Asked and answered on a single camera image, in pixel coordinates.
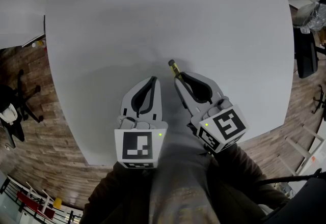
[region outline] round table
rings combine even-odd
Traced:
[[[243,141],[284,123],[294,64],[287,0],[47,0],[46,36],[61,107],[89,164],[116,162],[122,97],[152,75],[166,143],[197,144],[170,59],[239,105],[250,127]]]

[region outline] red object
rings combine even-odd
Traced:
[[[55,211],[51,210],[49,208],[45,209],[44,214],[42,213],[42,209],[43,209],[43,205],[38,204],[37,202],[33,201],[32,199],[30,199],[29,197],[27,197],[25,194],[21,193],[20,191],[17,193],[17,197],[23,202],[25,203],[25,205],[27,207],[29,207],[31,210],[37,212],[38,214],[45,216],[49,219],[53,219],[53,217],[55,216]]]

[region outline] floor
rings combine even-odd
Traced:
[[[42,47],[8,48],[0,52],[0,83],[16,87],[17,74],[24,70],[23,89],[29,93],[36,85],[41,93],[28,101],[36,115],[44,121],[37,124],[28,119],[22,123],[25,142],[16,142],[17,148],[7,151],[7,142],[0,128],[0,170],[21,183],[28,181],[35,190],[60,197],[65,204],[83,208],[88,196],[110,171],[106,166],[90,166],[80,152],[62,113],[53,85],[47,52]],[[308,148],[313,137],[303,132],[301,125],[316,131],[322,111],[311,114],[313,97],[319,97],[319,87],[325,86],[326,61],[320,61],[318,71],[299,79],[294,65],[293,85],[289,108],[283,126],[241,144],[241,147],[259,164],[268,177],[288,176],[281,164],[281,154],[293,168],[303,157],[286,141],[290,136]]]

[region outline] wooden floor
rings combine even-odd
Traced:
[[[23,122],[26,140],[17,141],[17,148],[11,151],[4,148],[7,139],[0,129],[0,169],[21,183],[28,181],[37,191],[46,189],[51,196],[62,198],[65,204],[83,208],[94,187],[110,169],[89,166],[80,152],[58,102],[47,52],[43,48],[16,47],[0,53],[0,83],[16,88],[20,69],[24,70],[25,91],[41,86],[41,93],[29,101],[29,106],[37,115],[43,115],[44,121],[40,124],[30,119]],[[285,137],[292,137],[306,148],[311,145],[313,138],[302,131],[301,125],[304,123],[317,130],[322,111],[313,115],[311,110],[313,97],[319,95],[318,85],[325,85],[325,74],[326,61],[320,61],[317,73],[306,79],[299,79],[294,73],[285,124],[241,144],[268,177],[290,175],[278,161],[278,154],[294,168],[303,158],[285,142]]]

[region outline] gray fabric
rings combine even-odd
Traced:
[[[207,152],[169,145],[153,180],[149,223],[220,223],[209,200]]]

